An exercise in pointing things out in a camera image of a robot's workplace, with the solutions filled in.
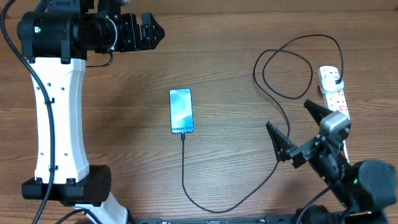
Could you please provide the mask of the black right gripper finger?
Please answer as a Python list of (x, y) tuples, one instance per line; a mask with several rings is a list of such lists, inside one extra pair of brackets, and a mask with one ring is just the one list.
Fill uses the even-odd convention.
[(270, 121), (267, 122), (266, 129), (271, 138), (277, 161), (284, 162), (290, 160), (292, 158), (290, 153), (295, 150), (295, 144), (292, 143), (286, 135), (280, 132)]
[(306, 100), (303, 105), (318, 125), (320, 125), (324, 117), (332, 113), (332, 110), (324, 108), (310, 100)]

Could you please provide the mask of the blue Galaxy smartphone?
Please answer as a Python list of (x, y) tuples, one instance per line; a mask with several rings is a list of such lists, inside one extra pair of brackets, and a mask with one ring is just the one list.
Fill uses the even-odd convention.
[(192, 91), (189, 88), (169, 91), (170, 127), (172, 134), (194, 132)]

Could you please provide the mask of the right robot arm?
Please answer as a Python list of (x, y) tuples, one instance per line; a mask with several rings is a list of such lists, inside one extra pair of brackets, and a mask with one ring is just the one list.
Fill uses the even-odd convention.
[(387, 223), (386, 207), (397, 203), (395, 168), (383, 161), (349, 164), (343, 154), (351, 120), (339, 111), (310, 100), (304, 107), (319, 126), (318, 134), (296, 146), (272, 123), (266, 128), (277, 161), (292, 161), (295, 168), (309, 163), (326, 189), (285, 219), (288, 223)]

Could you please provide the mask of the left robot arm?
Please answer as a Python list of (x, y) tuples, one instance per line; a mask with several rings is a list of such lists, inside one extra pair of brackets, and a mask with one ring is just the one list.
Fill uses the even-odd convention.
[(35, 89), (38, 156), (26, 199), (58, 201), (93, 223), (132, 223), (111, 193), (111, 170), (91, 165), (83, 143), (81, 96), (87, 53), (152, 50), (164, 29), (149, 12), (122, 14), (124, 1), (46, 0), (18, 23)]

